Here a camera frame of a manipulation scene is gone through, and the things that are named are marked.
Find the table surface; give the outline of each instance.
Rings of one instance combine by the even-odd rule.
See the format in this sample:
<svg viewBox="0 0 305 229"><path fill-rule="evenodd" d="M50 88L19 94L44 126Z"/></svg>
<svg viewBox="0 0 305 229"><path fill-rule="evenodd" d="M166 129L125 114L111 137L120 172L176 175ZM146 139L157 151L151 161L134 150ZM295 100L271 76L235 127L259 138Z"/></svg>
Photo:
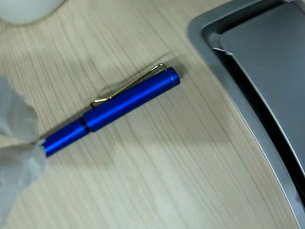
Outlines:
<svg viewBox="0 0 305 229"><path fill-rule="evenodd" d="M5 229L297 228L259 146L186 35L192 18L225 2L69 0L32 25L0 23L0 75L35 107L40 133L156 63L183 75L49 158Z"/></svg>

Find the pen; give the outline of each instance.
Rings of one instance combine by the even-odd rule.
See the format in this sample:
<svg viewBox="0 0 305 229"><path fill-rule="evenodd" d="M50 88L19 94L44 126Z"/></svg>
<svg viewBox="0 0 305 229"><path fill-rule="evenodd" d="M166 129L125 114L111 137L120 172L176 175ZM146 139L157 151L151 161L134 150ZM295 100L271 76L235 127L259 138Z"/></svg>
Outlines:
<svg viewBox="0 0 305 229"><path fill-rule="evenodd" d="M137 83L154 71L157 72L153 76ZM94 100L91 104L93 106L91 110L46 137L42 144L46 151L46 156L51 156L88 133L103 128L133 109L177 86L179 83L179 76L173 68L166 68L162 63L153 67L150 71L137 77L113 95Z"/></svg>

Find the wood grain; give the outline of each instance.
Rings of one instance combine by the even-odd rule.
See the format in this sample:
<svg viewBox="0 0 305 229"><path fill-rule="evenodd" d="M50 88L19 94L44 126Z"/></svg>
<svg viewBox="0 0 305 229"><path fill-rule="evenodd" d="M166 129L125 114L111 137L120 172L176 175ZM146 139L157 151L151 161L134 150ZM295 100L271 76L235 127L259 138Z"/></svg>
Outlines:
<svg viewBox="0 0 305 229"><path fill-rule="evenodd" d="M0 24L0 75L45 133L157 62L182 84L49 159L5 229L292 229L260 148L186 35L226 0L69 0ZM0 138L0 145L15 143Z"/></svg>

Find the white cup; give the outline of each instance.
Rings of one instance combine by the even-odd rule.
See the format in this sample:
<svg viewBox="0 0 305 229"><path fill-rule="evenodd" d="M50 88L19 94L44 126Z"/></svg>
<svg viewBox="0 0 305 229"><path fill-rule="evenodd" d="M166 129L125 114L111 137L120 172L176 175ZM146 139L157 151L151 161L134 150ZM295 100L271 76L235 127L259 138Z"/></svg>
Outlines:
<svg viewBox="0 0 305 229"><path fill-rule="evenodd" d="M0 18L14 24L39 20L54 11L64 0L0 0Z"/></svg>

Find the gold pen clip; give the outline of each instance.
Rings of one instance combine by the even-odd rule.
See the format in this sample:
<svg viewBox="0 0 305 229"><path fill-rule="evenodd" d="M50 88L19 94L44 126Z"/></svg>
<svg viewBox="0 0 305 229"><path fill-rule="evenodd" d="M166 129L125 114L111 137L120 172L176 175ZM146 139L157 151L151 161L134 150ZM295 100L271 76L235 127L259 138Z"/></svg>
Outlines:
<svg viewBox="0 0 305 229"><path fill-rule="evenodd" d="M158 74L159 72L162 71L167 71L167 68L165 66L164 63L160 63L156 66L154 66L151 70L149 70L148 72L139 75L137 78L135 78L133 81L131 81L129 84L125 85L124 87L122 87L120 90L118 90L117 92L113 93L112 95L105 97L105 98L101 98L101 99L96 99L94 101L91 102L91 106L95 107L96 104L101 103L101 102L105 102L107 100L112 99L113 97L117 96L118 94L124 92L125 90L127 90L128 88L130 88L131 86L133 86L135 83L137 83L139 80L143 79L145 76L147 76L148 74L152 73L153 71L157 70L161 68L160 70L158 70L154 75Z"/></svg>

